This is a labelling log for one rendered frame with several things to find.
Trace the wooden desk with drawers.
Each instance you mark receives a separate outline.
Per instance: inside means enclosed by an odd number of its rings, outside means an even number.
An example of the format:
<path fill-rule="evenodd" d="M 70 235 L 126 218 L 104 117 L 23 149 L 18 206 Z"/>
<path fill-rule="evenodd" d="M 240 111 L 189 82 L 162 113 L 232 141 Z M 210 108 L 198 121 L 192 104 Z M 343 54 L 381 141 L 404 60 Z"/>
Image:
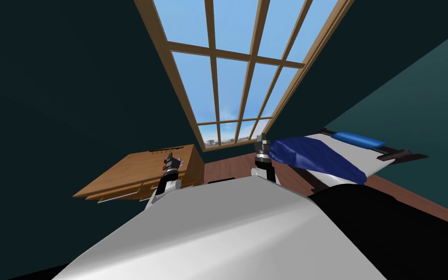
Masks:
<path fill-rule="evenodd" d="M 181 187 L 204 182 L 205 163 L 194 144 L 127 155 L 74 197 L 105 202 L 109 200 L 145 200 L 156 191 L 169 154 L 181 160 L 178 178 Z"/>

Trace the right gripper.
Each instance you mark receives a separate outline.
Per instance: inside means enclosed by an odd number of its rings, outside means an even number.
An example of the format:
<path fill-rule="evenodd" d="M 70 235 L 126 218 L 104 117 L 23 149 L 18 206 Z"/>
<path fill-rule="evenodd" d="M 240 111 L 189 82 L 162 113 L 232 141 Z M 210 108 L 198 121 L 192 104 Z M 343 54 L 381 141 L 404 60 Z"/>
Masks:
<path fill-rule="evenodd" d="M 270 150 L 271 142 L 266 139 L 266 134 L 261 133 L 257 136 L 257 141 L 255 143 L 256 152 L 268 152 Z"/>

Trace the bed with blue blanket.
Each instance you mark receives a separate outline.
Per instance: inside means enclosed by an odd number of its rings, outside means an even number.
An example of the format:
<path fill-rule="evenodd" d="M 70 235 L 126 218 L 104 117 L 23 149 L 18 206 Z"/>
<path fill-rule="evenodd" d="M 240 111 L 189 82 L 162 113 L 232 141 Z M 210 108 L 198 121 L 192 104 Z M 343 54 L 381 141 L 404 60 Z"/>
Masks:
<path fill-rule="evenodd" d="M 364 185 L 370 176 L 390 165 L 425 159 L 427 155 L 323 128 L 317 134 L 273 141 L 267 158 L 289 165 L 317 191 L 340 184 Z"/>

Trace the wooden framed window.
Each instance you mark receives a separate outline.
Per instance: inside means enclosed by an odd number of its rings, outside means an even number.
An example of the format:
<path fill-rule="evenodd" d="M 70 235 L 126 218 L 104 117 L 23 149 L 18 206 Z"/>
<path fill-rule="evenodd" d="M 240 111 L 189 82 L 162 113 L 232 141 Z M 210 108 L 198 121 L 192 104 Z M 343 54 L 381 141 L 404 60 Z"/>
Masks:
<path fill-rule="evenodd" d="M 134 0 L 203 151 L 277 120 L 355 0 Z"/>

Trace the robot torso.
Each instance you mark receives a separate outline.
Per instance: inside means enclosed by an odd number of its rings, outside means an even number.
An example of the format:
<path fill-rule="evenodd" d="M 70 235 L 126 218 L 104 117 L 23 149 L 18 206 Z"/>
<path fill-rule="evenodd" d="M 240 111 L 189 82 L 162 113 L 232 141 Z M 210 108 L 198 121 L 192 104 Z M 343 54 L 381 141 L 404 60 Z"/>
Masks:
<path fill-rule="evenodd" d="M 53 280 L 386 280 L 312 200 L 258 176 L 175 190 Z"/>

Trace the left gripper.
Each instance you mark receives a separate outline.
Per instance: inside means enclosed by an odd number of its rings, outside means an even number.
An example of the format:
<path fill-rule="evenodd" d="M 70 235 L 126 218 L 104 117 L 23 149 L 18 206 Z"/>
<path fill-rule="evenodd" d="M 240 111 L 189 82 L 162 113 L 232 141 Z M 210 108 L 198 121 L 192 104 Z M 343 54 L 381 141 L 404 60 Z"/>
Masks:
<path fill-rule="evenodd" d="M 169 153 L 167 158 L 164 160 L 164 171 L 178 171 L 181 165 L 181 158 L 174 158 L 173 153 Z"/>

